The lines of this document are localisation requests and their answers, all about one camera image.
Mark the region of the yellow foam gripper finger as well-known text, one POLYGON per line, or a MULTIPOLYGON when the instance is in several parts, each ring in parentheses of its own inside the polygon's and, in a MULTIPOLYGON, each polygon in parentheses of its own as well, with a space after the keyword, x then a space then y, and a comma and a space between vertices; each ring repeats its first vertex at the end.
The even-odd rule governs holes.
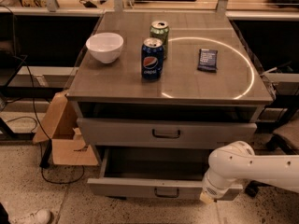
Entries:
POLYGON ((214 202, 214 200, 211 197, 209 197, 205 192, 202 192, 200 194, 200 200, 205 204, 210 204, 214 202))

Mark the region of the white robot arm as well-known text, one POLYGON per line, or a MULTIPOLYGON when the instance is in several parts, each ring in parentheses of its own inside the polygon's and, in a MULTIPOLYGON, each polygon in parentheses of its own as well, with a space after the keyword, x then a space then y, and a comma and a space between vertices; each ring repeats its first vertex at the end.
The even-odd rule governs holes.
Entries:
POLYGON ((246 142, 236 141, 213 150, 202 180, 200 200, 221 199, 237 179, 249 179, 299 192, 298 155, 256 155, 246 142))

